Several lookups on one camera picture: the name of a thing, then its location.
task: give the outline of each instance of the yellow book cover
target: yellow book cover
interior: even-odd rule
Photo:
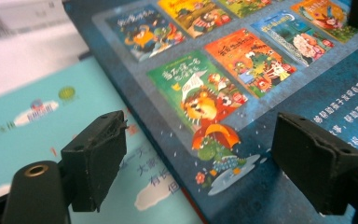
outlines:
[[[231,21],[222,8],[208,0],[160,0],[158,4],[193,38]]]

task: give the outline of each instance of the black plastic mount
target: black plastic mount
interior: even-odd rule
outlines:
[[[62,161],[39,161],[13,178],[3,223],[70,223],[75,212],[100,209],[127,153],[122,111],[98,117],[62,150]]]
[[[317,212],[343,215],[350,203],[358,217],[358,149],[310,120],[279,113],[271,153]]]

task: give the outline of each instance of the dark blue surface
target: dark blue surface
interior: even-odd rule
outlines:
[[[165,111],[170,112],[171,109],[166,107],[164,110],[160,110],[155,107],[155,105],[164,106],[158,101],[158,98],[162,99],[162,97],[158,95],[157,90],[150,89],[145,93],[142,85],[147,85],[147,83],[140,83],[135,78],[135,75],[121,61],[120,55],[110,48],[110,43],[107,43],[91,20],[91,17],[97,13],[125,4],[128,4],[128,1],[72,0],[65,4],[65,9],[134,117],[143,126],[145,134],[159,151],[162,159],[166,161],[177,182],[187,188],[190,196],[199,205],[202,214],[209,222],[351,222],[352,209],[349,209],[350,211],[343,217],[322,217],[317,214],[302,193],[273,162],[269,148],[278,111],[297,113],[314,120],[315,116],[358,83],[358,51],[321,75],[322,72],[338,63],[344,57],[343,55],[349,55],[358,48],[358,36],[355,41],[350,41],[349,45],[337,44],[337,49],[329,54],[328,59],[326,55],[326,60],[313,63],[312,66],[294,74],[285,86],[274,92],[280,95],[279,98],[274,98],[274,95],[270,94],[259,101],[251,99],[240,112],[234,112],[235,115],[226,120],[226,123],[233,127],[238,124],[236,129],[239,130],[242,140],[238,147],[244,149],[243,156],[260,154],[266,161],[258,162],[250,174],[225,191],[214,196],[207,196],[207,191],[197,185],[194,177],[199,168],[208,166],[208,163],[189,155],[185,149],[189,143],[181,141],[181,136],[188,134],[189,131],[172,128],[175,113],[171,113],[172,118],[167,119],[164,113]],[[275,5],[278,7],[270,7],[269,10],[279,10],[289,6],[287,4],[278,5],[278,3]],[[251,18],[251,20],[258,20],[263,15],[266,16],[266,13],[271,13],[269,10],[255,13],[255,17],[258,18]],[[219,33],[216,30],[213,34],[223,35]],[[189,41],[187,46],[192,49],[202,48],[204,44],[214,40],[213,34],[206,35],[197,41]],[[166,56],[179,57],[181,55],[161,54],[155,60],[163,61]],[[352,142],[354,136],[358,138],[358,119],[355,119],[354,123],[348,123],[343,117],[354,110],[356,106],[358,106],[358,93],[337,112],[329,115],[328,119],[324,119],[320,125],[329,131],[335,125],[345,126],[347,129],[343,129],[339,137],[347,142]]]

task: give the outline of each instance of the book cover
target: book cover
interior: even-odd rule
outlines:
[[[158,4],[194,38],[231,21],[230,16],[210,0],[160,0]]]
[[[0,97],[0,196],[35,161],[61,160],[61,149],[99,116],[122,110],[127,155],[100,213],[72,223],[201,223],[181,188],[94,58]]]
[[[322,58],[334,47],[332,40],[320,35],[297,15],[286,10],[253,23],[252,27],[306,66]]]
[[[120,42],[140,62],[185,40],[184,34],[151,5],[124,12],[106,21]]]
[[[338,0],[304,0],[291,9],[312,22],[341,43],[346,43],[358,33],[347,24],[350,6]]]
[[[240,138],[233,128],[222,123],[247,98],[206,56],[193,51],[147,74],[183,126],[194,134],[189,153],[205,163],[194,178],[210,195],[228,188],[252,170],[258,155],[241,158],[236,147]],[[230,184],[219,182],[223,176],[234,174],[235,180]]]
[[[246,29],[215,40],[205,49],[256,98],[296,71],[283,56]]]
[[[219,3],[228,8],[231,12],[240,18],[249,16],[263,7],[271,4],[270,0],[219,0]]]
[[[233,146],[232,152],[238,158],[246,159],[246,164],[252,163],[255,167],[227,189],[211,194],[215,184],[211,184],[212,188],[209,188],[209,183],[219,183],[216,186],[222,186],[231,183],[231,178],[237,175],[233,172],[230,175],[221,173],[215,180],[208,180],[213,161],[201,160],[198,151],[192,149],[195,134],[193,129],[184,124],[184,118],[179,115],[181,111],[175,109],[180,106],[167,100],[169,96],[160,89],[162,84],[155,84],[148,71],[175,62],[197,49],[203,53],[205,45],[240,29],[239,24],[248,26],[247,19],[234,20],[226,24],[225,29],[219,29],[219,32],[203,38],[188,39],[187,43],[190,44],[178,46],[178,50],[173,50],[164,57],[154,57],[148,64],[140,65],[121,54],[120,48],[115,48],[117,42],[109,38],[110,28],[106,26],[104,19],[108,16],[106,11],[120,10],[129,1],[98,3],[86,4],[80,0],[72,0],[65,4],[65,8],[110,80],[128,103],[153,147],[167,164],[174,179],[186,190],[189,200],[198,207],[206,223],[351,223],[353,208],[350,206],[343,216],[325,216],[315,212],[310,202],[271,158],[270,148],[276,115],[280,111],[305,115],[307,119],[318,122],[329,131],[334,130],[330,127],[337,125],[335,129],[339,131],[341,128],[341,132],[345,132],[335,132],[339,137],[346,142],[358,144],[357,120],[348,127],[343,122],[350,113],[353,114],[352,118],[357,116],[352,110],[357,107],[358,96],[349,99],[348,106],[343,105],[338,109],[343,117],[338,113],[329,114],[332,112],[331,108],[337,108],[336,104],[346,104],[345,99],[348,100],[350,95],[356,93],[351,88],[358,85],[358,51],[354,52],[358,49],[358,35],[346,45],[336,44],[330,53],[324,55],[325,60],[318,60],[308,67],[297,66],[295,75],[285,79],[262,98],[248,96],[245,104],[220,120],[221,124],[231,127],[241,140]],[[281,7],[289,8],[293,1],[283,1],[280,4]],[[252,18],[267,17],[267,12],[259,10]],[[219,70],[227,74],[226,77],[240,91],[250,95],[213,56],[207,52],[205,55]],[[259,156],[257,160],[250,162],[250,158],[256,155]]]

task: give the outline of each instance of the teal paper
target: teal paper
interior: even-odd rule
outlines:
[[[116,110],[124,111],[130,127],[128,153],[101,213],[71,211],[72,222],[200,223],[94,58],[0,98],[0,189],[24,165],[60,161],[61,149],[78,133]]]

